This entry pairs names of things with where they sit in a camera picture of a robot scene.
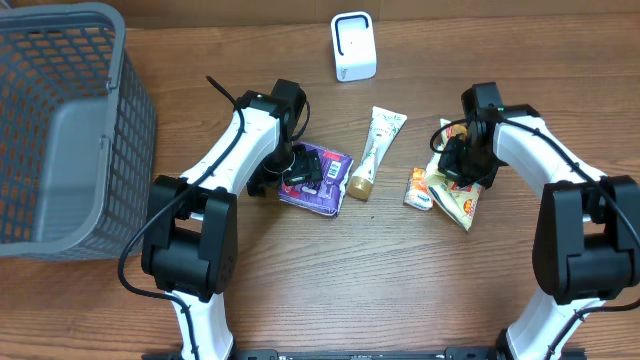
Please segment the white blue snack bag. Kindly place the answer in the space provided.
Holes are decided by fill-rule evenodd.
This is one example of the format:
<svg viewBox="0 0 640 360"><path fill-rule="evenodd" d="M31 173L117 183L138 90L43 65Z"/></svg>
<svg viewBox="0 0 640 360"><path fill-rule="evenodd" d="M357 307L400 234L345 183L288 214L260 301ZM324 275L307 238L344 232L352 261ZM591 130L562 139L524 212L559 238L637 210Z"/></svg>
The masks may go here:
<svg viewBox="0 0 640 360"><path fill-rule="evenodd" d="M427 192L434 204L465 231L469 231L483 187L477 183L460 187L454 180L446 178L438 170L440 157L440 154L434 154L426 166Z"/></svg>

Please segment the purple sanitary pad pack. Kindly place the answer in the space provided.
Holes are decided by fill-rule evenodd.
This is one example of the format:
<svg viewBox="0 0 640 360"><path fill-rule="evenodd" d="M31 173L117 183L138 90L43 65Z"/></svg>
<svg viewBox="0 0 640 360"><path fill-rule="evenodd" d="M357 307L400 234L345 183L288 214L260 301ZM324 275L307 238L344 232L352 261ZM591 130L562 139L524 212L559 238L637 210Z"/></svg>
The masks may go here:
<svg viewBox="0 0 640 360"><path fill-rule="evenodd" d="M337 217L346 194L346 183L353 158L350 155L306 142L300 142L300 145L306 151L317 153L322 181L296 185L283 183L279 188L279 199L321 215Z"/></svg>

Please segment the small orange snack packet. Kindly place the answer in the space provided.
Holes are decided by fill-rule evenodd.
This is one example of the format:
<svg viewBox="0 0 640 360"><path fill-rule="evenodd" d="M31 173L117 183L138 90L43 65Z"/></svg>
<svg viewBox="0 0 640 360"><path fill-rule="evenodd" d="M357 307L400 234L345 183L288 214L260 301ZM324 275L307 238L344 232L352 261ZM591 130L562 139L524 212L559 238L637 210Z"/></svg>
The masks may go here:
<svg viewBox="0 0 640 360"><path fill-rule="evenodd" d="M433 200L427 190L425 169L414 168L410 172L404 204L422 211L432 208Z"/></svg>

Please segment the white cream tube gold cap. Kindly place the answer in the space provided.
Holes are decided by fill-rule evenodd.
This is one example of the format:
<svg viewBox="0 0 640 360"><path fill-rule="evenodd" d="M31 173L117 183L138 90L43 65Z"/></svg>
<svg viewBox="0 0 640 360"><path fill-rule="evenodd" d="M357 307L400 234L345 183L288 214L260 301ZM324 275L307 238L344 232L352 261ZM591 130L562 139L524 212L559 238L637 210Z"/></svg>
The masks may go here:
<svg viewBox="0 0 640 360"><path fill-rule="evenodd" d="M378 168L406 120L407 116L404 114L377 106L372 107L372 117L363 156L347 185L347 193L350 196L360 200L369 198Z"/></svg>

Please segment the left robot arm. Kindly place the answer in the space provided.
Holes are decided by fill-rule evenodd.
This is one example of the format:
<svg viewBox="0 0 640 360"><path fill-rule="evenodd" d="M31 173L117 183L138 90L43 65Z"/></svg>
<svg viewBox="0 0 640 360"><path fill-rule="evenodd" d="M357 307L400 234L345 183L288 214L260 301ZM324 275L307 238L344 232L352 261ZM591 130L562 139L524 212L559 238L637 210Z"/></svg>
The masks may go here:
<svg viewBox="0 0 640 360"><path fill-rule="evenodd" d="M177 359L233 353L223 293L237 264L239 195L323 179L317 152L297 142L310 113L299 84L279 79L270 94L231 103L231 123L205 157L180 177L157 177L149 193L141 268L175 309Z"/></svg>

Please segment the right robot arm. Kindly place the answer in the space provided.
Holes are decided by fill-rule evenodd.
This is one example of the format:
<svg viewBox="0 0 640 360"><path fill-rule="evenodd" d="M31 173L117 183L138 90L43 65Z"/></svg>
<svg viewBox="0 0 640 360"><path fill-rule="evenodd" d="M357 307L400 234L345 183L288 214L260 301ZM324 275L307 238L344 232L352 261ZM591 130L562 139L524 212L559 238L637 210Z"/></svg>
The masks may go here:
<svg viewBox="0 0 640 360"><path fill-rule="evenodd" d="M492 347L448 348L448 359L583 359L565 344L587 316L621 313L611 305L639 283L639 186L609 177L557 140L530 105L506 106L494 82L461 96L466 132L439 150L439 171L461 187L490 188L502 166L536 192L540 209L532 248L538 288Z"/></svg>

